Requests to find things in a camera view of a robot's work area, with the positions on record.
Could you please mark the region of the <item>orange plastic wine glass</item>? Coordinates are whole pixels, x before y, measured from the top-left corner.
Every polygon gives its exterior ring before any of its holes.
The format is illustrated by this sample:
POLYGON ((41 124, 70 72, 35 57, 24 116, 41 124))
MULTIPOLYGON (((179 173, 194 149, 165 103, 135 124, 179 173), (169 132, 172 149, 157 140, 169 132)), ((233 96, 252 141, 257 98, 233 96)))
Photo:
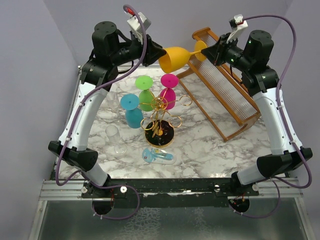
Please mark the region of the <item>orange plastic wine glass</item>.
POLYGON ((193 52, 179 46, 165 48, 166 54, 158 59, 159 66, 164 73, 169 74, 184 67, 192 56, 203 62, 206 57, 201 51, 207 47, 204 41, 199 40, 195 43, 193 52))

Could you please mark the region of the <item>pink plastic wine glass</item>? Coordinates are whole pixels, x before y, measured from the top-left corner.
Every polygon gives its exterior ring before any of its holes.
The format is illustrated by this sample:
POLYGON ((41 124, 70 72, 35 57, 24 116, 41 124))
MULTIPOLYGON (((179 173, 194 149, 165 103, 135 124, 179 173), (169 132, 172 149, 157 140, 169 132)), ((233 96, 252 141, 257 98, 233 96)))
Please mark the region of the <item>pink plastic wine glass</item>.
POLYGON ((179 78, 174 74, 167 73, 161 77, 160 81, 164 86, 164 89, 161 91, 160 96, 165 99, 163 102, 167 103, 166 110, 171 110, 175 106, 176 102, 176 93, 173 88, 178 85, 179 78))

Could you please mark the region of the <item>green plastic wine glass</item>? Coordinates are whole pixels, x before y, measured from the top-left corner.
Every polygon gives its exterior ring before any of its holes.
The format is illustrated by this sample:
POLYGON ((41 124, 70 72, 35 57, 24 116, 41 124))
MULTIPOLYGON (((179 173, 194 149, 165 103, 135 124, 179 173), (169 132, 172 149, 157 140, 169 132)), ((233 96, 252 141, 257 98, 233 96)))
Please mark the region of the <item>green plastic wine glass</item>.
POLYGON ((148 75, 141 75, 135 80, 135 86, 141 90, 139 98, 139 107, 144 112, 150 112, 153 110, 151 106, 152 100, 155 98, 151 92, 153 86, 153 79, 148 75))

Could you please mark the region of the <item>clear champagne flute back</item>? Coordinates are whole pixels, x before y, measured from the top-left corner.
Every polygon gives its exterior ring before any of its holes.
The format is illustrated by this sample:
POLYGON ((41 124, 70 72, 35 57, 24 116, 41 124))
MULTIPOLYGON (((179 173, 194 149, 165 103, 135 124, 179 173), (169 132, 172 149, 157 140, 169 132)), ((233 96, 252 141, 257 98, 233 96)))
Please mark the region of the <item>clear champagne flute back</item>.
POLYGON ((117 117, 120 118, 120 101, 119 101, 119 97, 117 95, 116 92, 113 91, 109 91, 107 96, 106 96, 106 101, 110 107, 110 109, 116 113, 117 117))

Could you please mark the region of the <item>blue plastic wine glass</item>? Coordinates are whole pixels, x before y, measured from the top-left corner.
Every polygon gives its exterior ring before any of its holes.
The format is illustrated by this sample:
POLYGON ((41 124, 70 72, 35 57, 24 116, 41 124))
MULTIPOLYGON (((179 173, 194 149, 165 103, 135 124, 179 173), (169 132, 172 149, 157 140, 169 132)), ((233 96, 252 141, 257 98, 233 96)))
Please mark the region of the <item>blue plastic wine glass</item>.
POLYGON ((141 127, 141 121, 144 119, 142 111, 139 109, 140 100, 135 94, 124 95, 120 100, 121 107, 125 110, 125 120, 132 129, 141 127))

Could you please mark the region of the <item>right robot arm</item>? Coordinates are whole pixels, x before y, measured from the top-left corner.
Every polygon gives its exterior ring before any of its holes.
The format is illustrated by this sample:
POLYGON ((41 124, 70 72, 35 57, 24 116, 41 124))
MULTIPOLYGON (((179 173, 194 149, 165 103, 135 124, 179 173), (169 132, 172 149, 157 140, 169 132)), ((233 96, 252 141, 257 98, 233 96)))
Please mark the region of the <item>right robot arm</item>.
POLYGON ((230 33, 220 36, 214 45, 202 49, 201 53, 216 67, 228 63, 241 71, 242 83, 263 118, 271 151, 269 155, 259 157, 254 165, 231 175, 229 189, 240 196, 250 184, 297 169, 313 156, 313 152, 311 148, 303 147, 292 124, 283 120, 288 113, 282 91, 277 88, 279 77, 267 65, 274 47, 271 35, 263 30, 252 31, 244 49, 237 46, 237 40, 228 41, 230 36, 230 33))

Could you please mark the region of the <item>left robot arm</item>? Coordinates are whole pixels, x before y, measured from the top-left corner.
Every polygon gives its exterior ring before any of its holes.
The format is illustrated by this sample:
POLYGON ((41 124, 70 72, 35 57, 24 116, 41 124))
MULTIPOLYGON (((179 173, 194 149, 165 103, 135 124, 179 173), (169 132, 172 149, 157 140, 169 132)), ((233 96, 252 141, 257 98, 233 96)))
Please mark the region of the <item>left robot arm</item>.
POLYGON ((48 145, 48 150, 60 161, 77 168, 93 182, 93 191, 101 198, 110 193, 110 176, 98 164, 97 151, 88 148, 89 134, 100 105, 111 85, 136 69, 132 67, 119 72, 119 66, 137 60, 138 64, 147 67, 166 54, 162 46, 146 34, 151 25, 149 20, 143 20, 140 25, 133 19, 128 24, 130 38, 126 38, 111 21, 102 21, 94 27, 93 50, 79 73, 76 105, 59 139, 48 145))

